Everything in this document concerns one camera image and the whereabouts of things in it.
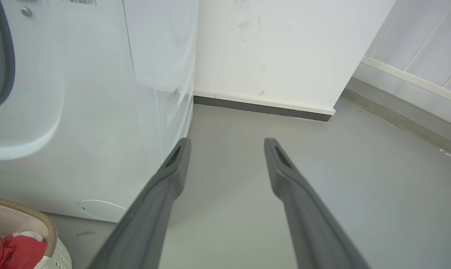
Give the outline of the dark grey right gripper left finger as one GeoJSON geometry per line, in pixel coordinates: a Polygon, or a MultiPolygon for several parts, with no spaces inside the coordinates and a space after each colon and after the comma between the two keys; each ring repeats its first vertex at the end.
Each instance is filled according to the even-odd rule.
{"type": "Polygon", "coordinates": [[[184,190],[191,140],[181,138],[88,269],[158,269],[174,201],[184,190]]]}

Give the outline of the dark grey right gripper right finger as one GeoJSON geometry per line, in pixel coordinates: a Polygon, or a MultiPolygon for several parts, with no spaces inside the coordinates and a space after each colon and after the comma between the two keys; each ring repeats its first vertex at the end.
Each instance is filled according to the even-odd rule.
{"type": "Polygon", "coordinates": [[[264,140],[274,194],[282,201],[298,269],[371,269],[280,143],[264,140]]]}

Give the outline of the red garment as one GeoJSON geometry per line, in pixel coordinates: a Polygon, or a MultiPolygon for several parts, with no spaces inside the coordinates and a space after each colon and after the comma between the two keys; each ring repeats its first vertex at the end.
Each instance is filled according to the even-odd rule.
{"type": "Polygon", "coordinates": [[[0,236],[0,269],[34,269],[47,247],[44,237],[32,231],[0,236]]]}

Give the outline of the cream plastic laundry basket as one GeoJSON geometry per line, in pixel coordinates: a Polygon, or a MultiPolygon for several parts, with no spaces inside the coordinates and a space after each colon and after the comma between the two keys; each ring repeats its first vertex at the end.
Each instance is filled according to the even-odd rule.
{"type": "Polygon", "coordinates": [[[0,236],[26,231],[41,235],[48,243],[44,257],[34,269],[72,269],[70,254],[51,218],[28,206],[0,198],[0,236]]]}

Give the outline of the round filter cover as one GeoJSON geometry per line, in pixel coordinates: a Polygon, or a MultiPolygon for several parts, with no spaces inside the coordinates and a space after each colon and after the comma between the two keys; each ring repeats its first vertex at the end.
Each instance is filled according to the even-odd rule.
{"type": "Polygon", "coordinates": [[[82,211],[97,220],[106,222],[120,222],[127,209],[109,201],[101,200],[82,200],[78,206],[82,211]]]}

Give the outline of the white front-load washing machine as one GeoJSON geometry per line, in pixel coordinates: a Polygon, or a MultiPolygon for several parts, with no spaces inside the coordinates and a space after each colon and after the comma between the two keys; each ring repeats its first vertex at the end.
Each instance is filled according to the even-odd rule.
{"type": "Polygon", "coordinates": [[[16,63],[0,198],[89,219],[79,201],[128,209],[187,136],[199,0],[0,1],[16,63]]]}

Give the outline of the white and black baseboard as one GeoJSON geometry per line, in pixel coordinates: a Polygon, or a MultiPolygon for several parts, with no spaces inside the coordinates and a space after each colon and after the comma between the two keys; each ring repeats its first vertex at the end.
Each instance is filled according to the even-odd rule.
{"type": "Polygon", "coordinates": [[[299,106],[197,89],[194,90],[194,104],[324,122],[335,114],[333,108],[299,106]]]}

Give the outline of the white partition frame rail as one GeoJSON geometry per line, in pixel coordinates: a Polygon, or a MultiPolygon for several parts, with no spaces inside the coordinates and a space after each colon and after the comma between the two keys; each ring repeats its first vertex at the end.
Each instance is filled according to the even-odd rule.
{"type": "Polygon", "coordinates": [[[362,64],[451,102],[451,0],[397,0],[362,64]]]}

